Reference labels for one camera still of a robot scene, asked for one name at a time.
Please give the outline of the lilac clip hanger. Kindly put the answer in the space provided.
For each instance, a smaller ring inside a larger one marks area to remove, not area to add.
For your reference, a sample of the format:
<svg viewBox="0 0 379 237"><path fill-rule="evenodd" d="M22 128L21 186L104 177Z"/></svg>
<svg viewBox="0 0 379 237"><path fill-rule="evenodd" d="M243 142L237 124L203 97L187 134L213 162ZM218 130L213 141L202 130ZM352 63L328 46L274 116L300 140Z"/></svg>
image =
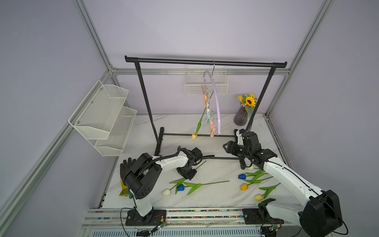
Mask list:
<svg viewBox="0 0 379 237"><path fill-rule="evenodd" d="M214 137L215 135L220 135L219 126L221 125L220 102L219 102L218 92L217 92L217 88L216 88L216 83L215 83L214 77L213 77L215 66L216 66L215 62L213 62L212 66L213 66L212 72L210 72L209 70L205 70L204 71L203 76L202 76L202 78L203 78L203 85L201 86L201 89L202 89L202 92L203 92L204 107L206 106L206 104L210 103L210 107L206 111L206 113L207 113L207 123L208 123L208 126L209 126L209 135L210 135L210 137ZM212 86L212 93L211 94L208 92L206 76L208 76L209 81L210 81L211 86ZM211 99L212 98L214 99L214 104L216 106L216 115L217 115L216 117L214 115L214 111L211 108Z"/></svg>

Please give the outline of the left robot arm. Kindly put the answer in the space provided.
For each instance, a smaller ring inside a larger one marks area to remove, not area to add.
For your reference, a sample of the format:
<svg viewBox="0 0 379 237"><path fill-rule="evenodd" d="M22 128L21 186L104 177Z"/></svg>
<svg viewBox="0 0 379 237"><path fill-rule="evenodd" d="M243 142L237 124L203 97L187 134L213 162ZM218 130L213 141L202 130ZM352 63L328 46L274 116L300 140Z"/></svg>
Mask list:
<svg viewBox="0 0 379 237"><path fill-rule="evenodd" d="M214 157L204 156L198 148L188 150L178 146L177 151L169 155L150 156L143 153L138 159L123 160L119 173L122 183L135 199L136 211L145 217L153 211L150 193L162 173L176 170L185 180L191 180L197 173L193 167L204 159Z"/></svg>

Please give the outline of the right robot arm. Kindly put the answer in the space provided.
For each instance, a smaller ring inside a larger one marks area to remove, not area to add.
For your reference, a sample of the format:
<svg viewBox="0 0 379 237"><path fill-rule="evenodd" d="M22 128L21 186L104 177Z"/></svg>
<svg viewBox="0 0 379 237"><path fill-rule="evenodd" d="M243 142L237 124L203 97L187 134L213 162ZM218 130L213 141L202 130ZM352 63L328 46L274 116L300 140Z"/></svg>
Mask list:
<svg viewBox="0 0 379 237"><path fill-rule="evenodd" d="M244 163L249 160L261 171L271 175L299 201L299 204L280 203L274 198L258 205L261 222L281 219L296 224L310 237L325 237L345 223L338 195L324 191L302 178L270 149L263 149L258 136L244 129L235 131L235 140L223 145L226 153Z"/></svg>

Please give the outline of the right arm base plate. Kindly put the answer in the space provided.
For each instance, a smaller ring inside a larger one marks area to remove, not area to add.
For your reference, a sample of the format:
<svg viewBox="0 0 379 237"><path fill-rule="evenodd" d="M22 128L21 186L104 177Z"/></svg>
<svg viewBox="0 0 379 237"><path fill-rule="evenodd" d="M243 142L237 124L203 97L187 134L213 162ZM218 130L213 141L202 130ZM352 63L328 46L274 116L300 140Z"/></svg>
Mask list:
<svg viewBox="0 0 379 237"><path fill-rule="evenodd" d="M243 218L246 225L253 224L284 224L281 219L275 219L268 215L268 213L261 211L258 208L245 208L242 210Z"/></svg>

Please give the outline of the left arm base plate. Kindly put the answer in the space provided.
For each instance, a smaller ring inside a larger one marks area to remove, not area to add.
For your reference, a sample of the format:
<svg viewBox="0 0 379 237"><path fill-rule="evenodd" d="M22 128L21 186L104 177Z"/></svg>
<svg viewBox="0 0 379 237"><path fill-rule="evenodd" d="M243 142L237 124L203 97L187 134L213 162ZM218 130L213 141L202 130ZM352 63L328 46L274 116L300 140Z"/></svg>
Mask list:
<svg viewBox="0 0 379 237"><path fill-rule="evenodd" d="M167 210L152 209L146 216L141 216L137 210L129 210L125 221L126 226L158 226L165 222Z"/></svg>

